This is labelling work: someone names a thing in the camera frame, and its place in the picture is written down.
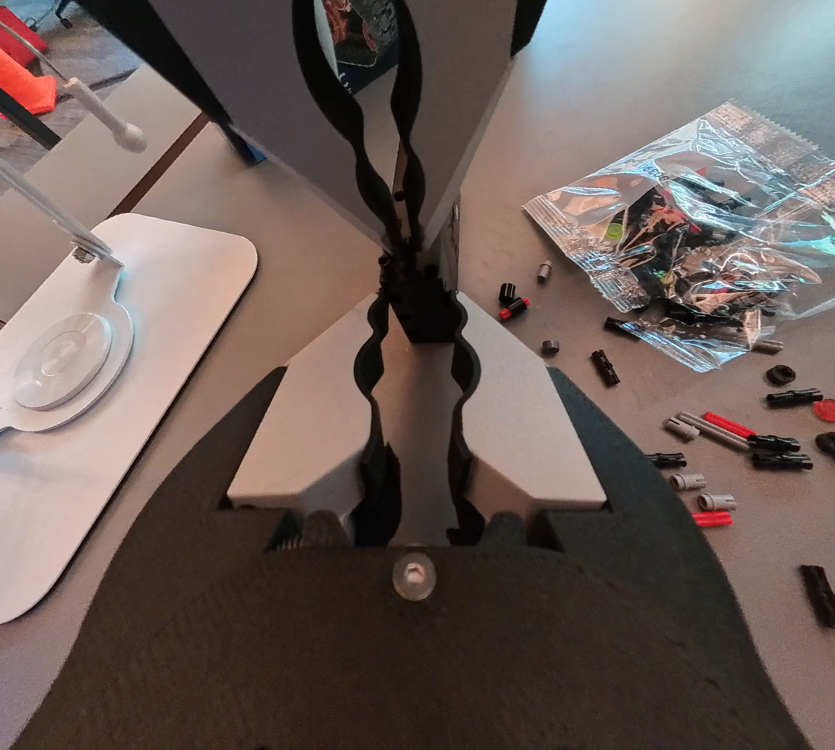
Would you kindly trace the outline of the long red axle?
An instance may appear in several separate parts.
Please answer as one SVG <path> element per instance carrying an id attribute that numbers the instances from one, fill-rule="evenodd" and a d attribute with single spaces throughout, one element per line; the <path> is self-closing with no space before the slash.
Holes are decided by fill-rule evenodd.
<path id="1" fill-rule="evenodd" d="M 739 422 L 729 420 L 719 414 L 716 414 L 715 412 L 705 412 L 702 418 L 711 425 L 743 439 L 748 439 L 751 436 L 757 436 L 757 431 L 755 429 L 751 429 L 746 425 L 740 424 Z"/>

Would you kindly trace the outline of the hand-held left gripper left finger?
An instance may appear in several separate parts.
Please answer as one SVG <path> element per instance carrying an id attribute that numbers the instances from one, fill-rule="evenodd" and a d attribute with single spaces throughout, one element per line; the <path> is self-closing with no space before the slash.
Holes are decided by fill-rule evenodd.
<path id="1" fill-rule="evenodd" d="M 370 295 L 293 356 L 227 489 L 233 508 L 328 511 L 359 546 L 386 546 L 401 519 L 400 466 L 372 391 L 389 305 Z"/>

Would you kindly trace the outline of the white book stand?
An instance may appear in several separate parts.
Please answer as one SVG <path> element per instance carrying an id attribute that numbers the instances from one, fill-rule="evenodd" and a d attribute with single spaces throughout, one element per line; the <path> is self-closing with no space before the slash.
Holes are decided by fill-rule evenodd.
<path id="1" fill-rule="evenodd" d="M 71 63 L 63 49 L 79 55 L 93 29 L 73 20 L 48 60 L 147 143 L 123 150 L 85 115 L 24 173 L 2 148 L 2 166 L 110 249 L 77 260 L 75 235 L 2 180 L 2 624 L 55 588 L 258 263 L 243 236 L 115 214 L 200 110 L 138 54 L 107 77 Z"/>

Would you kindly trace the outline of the red cone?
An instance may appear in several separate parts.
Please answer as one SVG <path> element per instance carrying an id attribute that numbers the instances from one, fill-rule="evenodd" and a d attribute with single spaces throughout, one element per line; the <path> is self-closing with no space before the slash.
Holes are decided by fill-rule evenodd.
<path id="1" fill-rule="evenodd" d="M 40 53 L 46 53 L 49 48 L 49 44 L 44 39 L 6 7 L 1 7 L 1 23 L 1 49 L 19 65 L 30 66 L 36 60 L 36 55 L 20 39 L 9 33 L 6 27 L 11 28 Z"/>

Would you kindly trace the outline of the group of black connector pins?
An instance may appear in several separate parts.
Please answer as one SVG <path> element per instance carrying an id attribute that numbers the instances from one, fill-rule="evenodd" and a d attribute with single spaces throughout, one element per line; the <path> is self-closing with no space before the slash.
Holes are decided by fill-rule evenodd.
<path id="1" fill-rule="evenodd" d="M 700 329 L 693 329 L 685 326 L 685 333 L 698 333 L 695 337 L 690 336 L 679 339 L 667 339 L 664 336 L 659 338 L 653 329 L 644 327 L 639 323 L 607 317 L 604 328 L 617 334 L 630 338 L 644 340 L 653 343 L 658 348 L 666 348 L 680 362 L 687 362 L 693 356 L 696 368 L 704 367 L 704 359 L 699 361 L 699 353 L 716 356 L 725 355 L 739 356 L 750 350 L 756 351 L 754 346 L 762 338 L 751 339 L 741 327 L 733 327 L 728 330 L 720 330 L 718 326 L 708 324 L 707 331 L 710 335 L 701 334 Z M 694 344 L 698 352 L 687 350 L 684 345 Z M 619 383 L 611 360 L 605 356 L 602 350 L 595 351 L 591 355 L 598 372 L 608 386 L 614 387 Z M 768 381 L 776 385 L 785 385 L 795 379 L 795 373 L 788 366 L 777 365 L 767 372 Z M 797 406 L 812 406 L 815 401 L 823 399 L 822 393 L 815 389 L 788 390 L 785 392 L 773 392 L 766 397 L 767 406 L 772 409 L 791 408 Z M 734 447 L 719 442 L 727 448 L 741 452 L 747 457 L 754 469 L 772 472 L 805 472 L 813 467 L 812 459 L 801 452 L 800 443 L 794 438 L 784 438 L 772 434 L 757 433 L 747 439 L 751 445 L 751 451 L 741 452 Z M 824 432 L 816 437 L 818 447 L 828 456 L 833 457 L 833 432 Z M 681 452 L 655 452 L 646 455 L 647 459 L 658 469 L 684 469 L 686 467 L 684 454 Z M 808 601 L 812 607 L 819 624 L 825 628 L 834 627 L 834 596 L 826 571 L 821 566 L 801 565 L 798 568 Z"/>

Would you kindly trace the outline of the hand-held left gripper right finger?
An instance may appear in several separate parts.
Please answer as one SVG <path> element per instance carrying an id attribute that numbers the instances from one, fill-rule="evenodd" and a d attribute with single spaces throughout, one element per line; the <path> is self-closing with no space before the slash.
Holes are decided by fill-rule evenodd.
<path id="1" fill-rule="evenodd" d="M 530 530 L 544 512 L 599 512 L 607 496 L 544 361 L 462 292 L 453 304 L 449 542 L 476 545 L 503 513 Z"/>

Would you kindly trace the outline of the long grey axle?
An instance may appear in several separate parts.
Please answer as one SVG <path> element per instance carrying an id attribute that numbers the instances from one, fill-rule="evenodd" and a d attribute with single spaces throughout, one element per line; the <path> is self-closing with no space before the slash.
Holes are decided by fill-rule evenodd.
<path id="1" fill-rule="evenodd" d="M 726 445 L 734 447 L 736 450 L 739 450 L 741 452 L 751 451 L 751 445 L 746 438 L 739 436 L 734 432 L 727 431 L 726 429 L 717 426 L 711 422 L 708 422 L 704 418 L 696 417 L 695 415 L 690 414 L 688 412 L 679 412 L 676 415 L 676 418 L 694 427 L 700 432 L 700 434 L 709 436 L 710 438 L 718 442 L 723 442 Z"/>

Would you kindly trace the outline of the blue robot kit box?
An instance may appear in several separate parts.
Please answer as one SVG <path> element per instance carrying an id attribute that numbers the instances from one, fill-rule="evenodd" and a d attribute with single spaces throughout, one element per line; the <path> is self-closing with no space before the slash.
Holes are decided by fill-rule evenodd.
<path id="1" fill-rule="evenodd" d="M 355 95 L 397 65 L 391 0 L 318 0 L 322 46 L 342 87 Z"/>

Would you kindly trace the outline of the clear plastic parts bag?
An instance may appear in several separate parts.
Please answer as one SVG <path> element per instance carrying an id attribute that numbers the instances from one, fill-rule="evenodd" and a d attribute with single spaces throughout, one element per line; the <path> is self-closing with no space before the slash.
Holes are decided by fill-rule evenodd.
<path id="1" fill-rule="evenodd" d="M 523 209 L 617 311 L 695 372 L 833 310 L 834 163 L 733 101 Z"/>

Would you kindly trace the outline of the orange cone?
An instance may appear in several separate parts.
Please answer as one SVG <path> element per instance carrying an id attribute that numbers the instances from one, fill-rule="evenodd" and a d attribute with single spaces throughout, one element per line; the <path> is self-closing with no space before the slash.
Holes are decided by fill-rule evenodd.
<path id="1" fill-rule="evenodd" d="M 37 77 L 1 50 L 1 88 L 30 114 L 52 112 L 57 103 L 57 81 L 45 75 Z"/>

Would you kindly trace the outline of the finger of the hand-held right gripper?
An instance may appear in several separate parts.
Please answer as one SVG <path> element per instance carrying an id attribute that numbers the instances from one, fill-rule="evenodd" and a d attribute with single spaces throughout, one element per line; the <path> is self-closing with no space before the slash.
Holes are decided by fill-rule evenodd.
<path id="1" fill-rule="evenodd" d="M 315 0 L 147 0 L 230 125 L 391 250 L 391 194 L 361 107 L 322 49 Z"/>
<path id="2" fill-rule="evenodd" d="M 504 88 L 517 0 L 403 1 L 416 32 L 421 90 L 411 130 L 401 140 L 423 170 L 418 221 L 430 245 Z"/>

